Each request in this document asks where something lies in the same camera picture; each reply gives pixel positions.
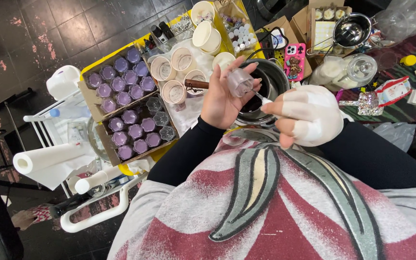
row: yellow cap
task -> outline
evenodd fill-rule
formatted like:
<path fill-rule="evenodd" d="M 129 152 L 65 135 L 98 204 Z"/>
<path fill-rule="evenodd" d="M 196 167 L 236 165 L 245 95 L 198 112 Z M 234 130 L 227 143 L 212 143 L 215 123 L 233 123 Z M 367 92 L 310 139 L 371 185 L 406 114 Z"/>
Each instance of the yellow cap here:
<path fill-rule="evenodd" d="M 405 56 L 400 63 L 403 63 L 405 66 L 412 66 L 416 63 L 416 57 L 415 55 Z"/>

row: wooden handle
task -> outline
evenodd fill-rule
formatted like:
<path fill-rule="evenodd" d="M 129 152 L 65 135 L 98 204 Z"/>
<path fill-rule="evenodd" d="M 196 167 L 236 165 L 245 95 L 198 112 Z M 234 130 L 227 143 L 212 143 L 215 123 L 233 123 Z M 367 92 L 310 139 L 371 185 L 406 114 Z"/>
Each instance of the wooden handle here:
<path fill-rule="evenodd" d="M 184 86 L 191 87 L 191 88 L 208 89 L 209 82 L 199 81 L 199 80 L 185 80 Z"/>

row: white plastic bottle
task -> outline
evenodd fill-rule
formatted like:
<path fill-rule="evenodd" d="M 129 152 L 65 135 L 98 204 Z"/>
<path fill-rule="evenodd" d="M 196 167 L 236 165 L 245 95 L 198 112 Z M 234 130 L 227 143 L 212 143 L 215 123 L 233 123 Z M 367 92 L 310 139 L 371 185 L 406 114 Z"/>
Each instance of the white plastic bottle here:
<path fill-rule="evenodd" d="M 52 117 L 59 117 L 62 119 L 74 119 L 80 117 L 91 117 L 91 112 L 87 105 L 85 106 L 61 106 L 58 108 L 53 108 L 49 110 L 49 114 Z"/>

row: black liquid wax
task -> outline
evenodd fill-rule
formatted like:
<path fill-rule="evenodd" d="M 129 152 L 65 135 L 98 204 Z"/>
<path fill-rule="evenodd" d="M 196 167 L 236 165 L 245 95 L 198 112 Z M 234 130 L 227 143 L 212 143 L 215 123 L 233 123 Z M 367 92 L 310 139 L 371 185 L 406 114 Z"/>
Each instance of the black liquid wax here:
<path fill-rule="evenodd" d="M 257 71 L 253 71 L 250 75 L 255 78 L 255 79 L 260 79 L 264 77 L 264 74 L 259 74 L 256 73 Z M 269 95 L 269 86 L 266 86 L 267 84 L 265 84 L 267 82 L 266 79 L 263 79 L 262 83 L 263 85 L 261 86 L 261 88 L 259 89 L 258 93 L 263 96 L 263 97 L 267 97 Z M 240 109 L 240 112 L 242 113 L 249 113 L 249 112 L 253 112 L 258 110 L 261 105 L 262 105 L 262 101 L 259 97 L 257 97 L 257 95 L 254 95 L 250 101 L 248 101 L 243 107 L 242 109 Z"/>

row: black tile floor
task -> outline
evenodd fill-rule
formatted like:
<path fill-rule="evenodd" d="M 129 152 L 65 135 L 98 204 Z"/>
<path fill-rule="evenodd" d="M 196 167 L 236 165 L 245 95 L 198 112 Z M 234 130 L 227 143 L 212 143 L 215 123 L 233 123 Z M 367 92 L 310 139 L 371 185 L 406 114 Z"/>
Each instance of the black tile floor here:
<path fill-rule="evenodd" d="M 32 150 L 40 148 L 32 127 L 22 117 L 33 115 L 55 100 L 48 94 L 46 80 L 60 67 L 73 65 L 82 70 L 103 56 L 138 39 L 138 32 L 150 22 L 180 5 L 191 9 L 198 0 L 0 0 L 0 102 L 28 87 L 36 94 L 10 106 L 18 128 L 25 129 L 22 139 Z M 255 28 L 266 25 L 252 8 L 250 18 L 256 18 Z M 0 112 L 0 129 L 15 138 L 8 112 Z M 10 148 L 1 138 L 3 154 L 12 159 Z M 10 180 L 8 171 L 0 173 L 1 180 Z M 34 182 L 14 172 L 17 182 Z M 130 191 L 130 198 L 137 188 Z M 9 214 L 38 206 L 59 203 L 65 194 L 61 189 L 43 196 L 11 197 Z M 77 219 L 94 215 L 112 207 L 117 197 L 91 204 L 81 210 Z M 26 260 L 104 260 L 121 224 L 124 214 L 78 233 L 66 233 L 60 222 L 44 221 L 19 231 Z"/>

